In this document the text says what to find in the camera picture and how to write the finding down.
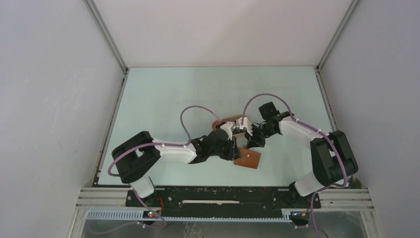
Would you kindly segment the pink oval plastic tray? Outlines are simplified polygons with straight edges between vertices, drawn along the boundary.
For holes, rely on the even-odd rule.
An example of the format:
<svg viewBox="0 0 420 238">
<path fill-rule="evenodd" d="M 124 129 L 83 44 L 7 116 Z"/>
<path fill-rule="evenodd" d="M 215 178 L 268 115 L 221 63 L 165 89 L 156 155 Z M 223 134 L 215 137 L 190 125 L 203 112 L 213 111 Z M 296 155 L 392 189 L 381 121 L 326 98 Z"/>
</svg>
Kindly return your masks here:
<svg viewBox="0 0 420 238">
<path fill-rule="evenodd" d="M 230 130 L 228 134 L 238 135 L 247 133 L 253 135 L 252 123 L 247 116 L 238 115 L 230 118 L 216 120 L 212 123 L 212 130 L 224 129 L 225 131 Z"/>
</svg>

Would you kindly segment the brown leather card holder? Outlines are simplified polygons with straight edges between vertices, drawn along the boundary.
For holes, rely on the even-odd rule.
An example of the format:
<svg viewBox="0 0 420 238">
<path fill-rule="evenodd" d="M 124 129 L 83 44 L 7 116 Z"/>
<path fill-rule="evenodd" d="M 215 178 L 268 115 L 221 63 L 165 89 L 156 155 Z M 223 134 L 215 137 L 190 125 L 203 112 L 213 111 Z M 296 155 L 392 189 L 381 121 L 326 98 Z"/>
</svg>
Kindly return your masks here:
<svg viewBox="0 0 420 238">
<path fill-rule="evenodd" d="M 239 148 L 240 157 L 234 160 L 234 165 L 250 169 L 259 167 L 261 153 L 246 148 Z"/>
</svg>

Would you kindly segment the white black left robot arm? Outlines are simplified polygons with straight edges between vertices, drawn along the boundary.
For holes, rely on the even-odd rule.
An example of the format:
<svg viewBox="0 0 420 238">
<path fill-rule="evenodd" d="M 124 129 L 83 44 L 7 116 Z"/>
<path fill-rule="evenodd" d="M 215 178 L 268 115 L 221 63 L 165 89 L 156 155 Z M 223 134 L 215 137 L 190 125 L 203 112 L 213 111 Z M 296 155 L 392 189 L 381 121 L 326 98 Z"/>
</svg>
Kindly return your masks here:
<svg viewBox="0 0 420 238">
<path fill-rule="evenodd" d="M 148 131 L 141 131 L 114 148 L 111 153 L 115 176 L 136 191 L 137 199 L 144 206 L 152 206 L 157 199 L 155 186 L 146 173 L 157 162 L 182 162 L 198 164 L 209 157 L 234 161 L 241 157 L 236 139 L 223 129 L 192 139 L 189 143 L 167 142 L 152 138 Z"/>
</svg>

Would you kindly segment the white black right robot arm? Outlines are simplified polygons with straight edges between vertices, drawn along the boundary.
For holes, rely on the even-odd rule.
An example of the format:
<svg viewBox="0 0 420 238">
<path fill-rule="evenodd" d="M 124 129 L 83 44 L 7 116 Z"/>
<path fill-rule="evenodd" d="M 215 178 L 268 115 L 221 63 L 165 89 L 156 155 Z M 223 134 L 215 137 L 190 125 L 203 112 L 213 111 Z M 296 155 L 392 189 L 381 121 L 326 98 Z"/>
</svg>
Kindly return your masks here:
<svg viewBox="0 0 420 238">
<path fill-rule="evenodd" d="M 280 112 L 273 102 L 259 107 L 262 123 L 252 125 L 252 135 L 246 135 L 247 147 L 265 146 L 266 139 L 276 134 L 289 136 L 306 146 L 311 153 L 312 171 L 289 185 L 288 201 L 294 207 L 303 206 L 308 195 L 329 186 L 343 187 L 348 177 L 358 171 L 358 164 L 346 137 L 340 130 L 324 133 L 301 122 L 290 111 Z"/>
</svg>

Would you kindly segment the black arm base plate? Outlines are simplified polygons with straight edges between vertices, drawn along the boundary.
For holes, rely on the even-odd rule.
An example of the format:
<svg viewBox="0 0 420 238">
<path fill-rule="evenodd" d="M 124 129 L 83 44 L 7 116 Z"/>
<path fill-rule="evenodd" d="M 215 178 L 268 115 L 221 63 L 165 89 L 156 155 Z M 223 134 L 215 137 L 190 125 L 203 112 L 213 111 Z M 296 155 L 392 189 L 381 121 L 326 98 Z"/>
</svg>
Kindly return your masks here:
<svg viewBox="0 0 420 238">
<path fill-rule="evenodd" d="M 318 195 L 295 196 L 282 186 L 158 186 L 144 203 L 168 218 L 280 219 L 287 209 L 321 207 Z"/>
</svg>

